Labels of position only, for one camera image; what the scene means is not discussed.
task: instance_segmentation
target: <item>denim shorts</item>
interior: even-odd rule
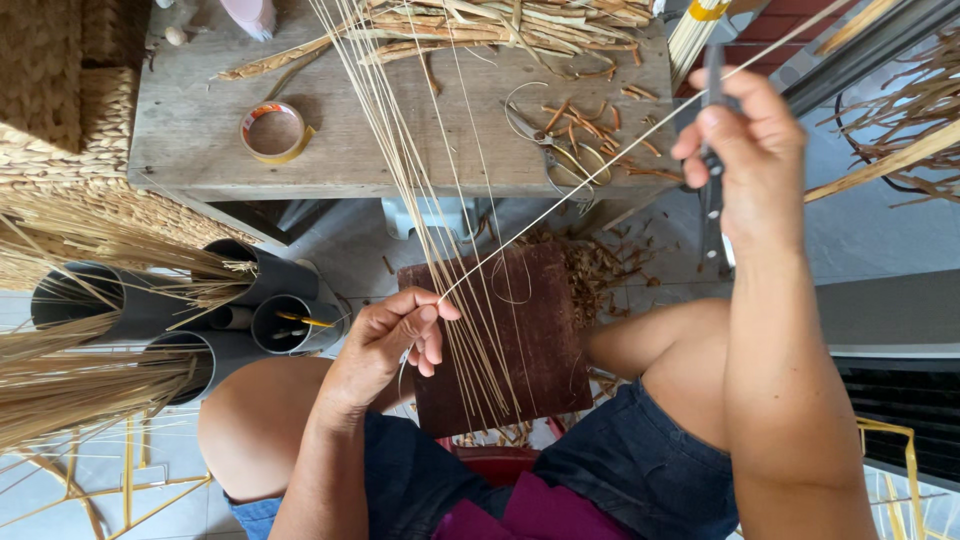
[[[461,499],[493,517],[512,488],[490,487],[410,420],[367,414],[364,487],[370,538],[428,539]],[[738,523],[730,457],[677,426],[640,380],[540,453],[533,473],[593,502],[634,538],[724,539]],[[266,540],[281,497],[230,504]]]

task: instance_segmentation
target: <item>person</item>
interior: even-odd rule
[[[708,176],[702,140],[726,164],[729,301],[593,331],[589,361],[633,383],[496,489],[376,412],[393,405],[407,348],[432,375],[438,318],[460,313],[416,288],[364,307],[332,363],[261,360],[201,407],[204,459],[250,538],[713,539],[738,523],[747,538],[876,538],[804,253],[804,130],[766,79],[741,71],[724,90],[742,114],[702,110],[672,154],[693,187]]]

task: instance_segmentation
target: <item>red brick wall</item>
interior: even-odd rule
[[[813,15],[829,6],[832,1],[833,0],[771,0],[770,4],[763,9],[760,16],[757,17],[754,22],[750,23],[750,26],[745,28],[736,40],[733,41],[734,44],[726,47],[725,54],[727,63],[739,65],[753,58],[768,45],[786,36],[790,31],[804,24],[813,17]],[[797,54],[797,51],[802,49],[806,43],[809,43],[816,36],[822,34],[836,22],[849,8],[850,5],[834,12],[831,16],[826,17],[794,37],[791,43],[795,44],[783,45],[752,64],[749,69],[763,75],[771,75],[774,71],[777,71],[784,62],[790,60],[793,55]],[[703,57],[704,55],[701,53],[700,58],[693,63],[691,71],[703,66]],[[676,97],[690,97],[695,93],[696,91],[684,82],[680,88],[677,89]]]

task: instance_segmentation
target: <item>yellow pencil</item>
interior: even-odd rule
[[[324,327],[330,328],[333,325],[330,323],[322,323],[316,319],[311,319],[310,317],[303,317],[301,315],[294,315],[293,313],[287,313],[286,311],[275,311],[277,317],[282,317],[284,319],[290,319],[291,321],[300,321],[308,325],[313,325],[315,327]]]

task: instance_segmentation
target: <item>purple cloth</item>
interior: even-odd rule
[[[630,538],[593,503],[562,486],[550,487],[530,473],[521,473],[497,521],[463,499],[441,520],[432,540],[625,540]]]

